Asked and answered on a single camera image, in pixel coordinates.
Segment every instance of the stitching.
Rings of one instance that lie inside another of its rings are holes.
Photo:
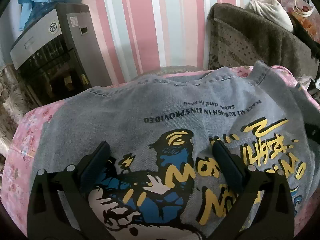
[[[159,84],[166,84],[166,85],[173,85],[175,87],[187,87],[187,86],[200,86],[202,84],[206,84],[206,83],[216,83],[216,82],[219,82],[219,81],[225,81],[225,80],[228,80],[228,79],[232,79],[234,78],[235,76],[228,76],[227,78],[224,78],[224,79],[218,79],[218,80],[213,80],[213,79],[210,79],[210,80],[207,80],[207,81],[204,81],[204,82],[201,82],[200,84],[187,84],[187,85],[178,85],[178,84],[173,84],[173,83],[170,83],[168,82],[167,80],[161,80],[161,79],[155,79],[155,80],[144,80],[144,81],[139,81],[138,83],[136,84],[133,84],[131,85],[130,87],[119,87],[118,90],[114,90],[114,91],[110,91],[110,92],[107,92],[108,95],[106,94],[103,94],[103,93],[99,93],[99,92],[96,92],[96,91],[92,91],[91,89],[89,89],[88,91],[89,92],[92,92],[96,95],[100,95],[100,96],[105,96],[105,97],[111,97],[111,96],[114,96],[114,95],[119,95],[127,90],[130,90],[134,87],[137,87],[139,85],[145,85],[145,84],[151,84],[151,83],[159,83]]]
[[[251,86],[259,86],[261,84],[261,82],[266,78],[268,71],[263,71],[257,78],[255,78],[253,80],[253,82],[255,83],[254,85]]]

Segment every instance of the sticker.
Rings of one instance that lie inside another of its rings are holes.
[[[72,25],[72,27],[79,26],[78,18],[77,18],[76,16],[74,16],[74,17],[70,17],[70,21],[71,21],[71,25]]]
[[[57,21],[52,21],[52,23],[49,26],[49,33],[56,34],[58,30],[59,30],[59,23]]]
[[[68,84],[71,84],[72,83],[72,79],[71,79],[71,76],[67,76],[64,78],[64,84],[65,85],[68,85]]]
[[[82,84],[83,85],[88,85],[89,84],[89,82],[88,82],[88,80],[87,80],[87,78],[85,77],[84,74],[81,75],[81,79],[82,79]]]

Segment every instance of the wall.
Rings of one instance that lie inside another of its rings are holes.
[[[10,50],[19,37],[21,6],[18,0],[11,0],[0,18],[0,70],[11,64]]]
[[[206,68],[206,17],[217,2],[249,0],[83,0],[114,85],[164,66]]]

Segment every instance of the gray denim jacket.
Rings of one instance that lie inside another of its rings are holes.
[[[115,239],[204,239],[237,199],[211,153],[221,139],[245,164],[283,169],[297,213],[318,187],[320,154],[320,113],[299,87],[261,62],[247,78],[223,67],[94,87],[44,125],[30,183],[40,168],[61,171],[107,141],[114,166],[101,172],[89,204]]]

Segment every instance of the metal screw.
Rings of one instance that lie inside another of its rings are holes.
[[[280,176],[283,176],[284,175],[284,171],[283,170],[277,170],[277,173],[280,175]]]
[[[45,172],[45,170],[44,170],[44,169],[39,169],[39,171],[38,171],[38,175],[43,175],[43,174],[44,174],[44,172]]]
[[[256,166],[254,166],[252,164],[248,165],[247,168],[248,168],[249,171],[255,171],[257,169]]]
[[[67,167],[67,171],[69,171],[69,172],[74,171],[75,168],[76,168],[76,167],[71,164],[71,165],[69,165],[69,166]]]

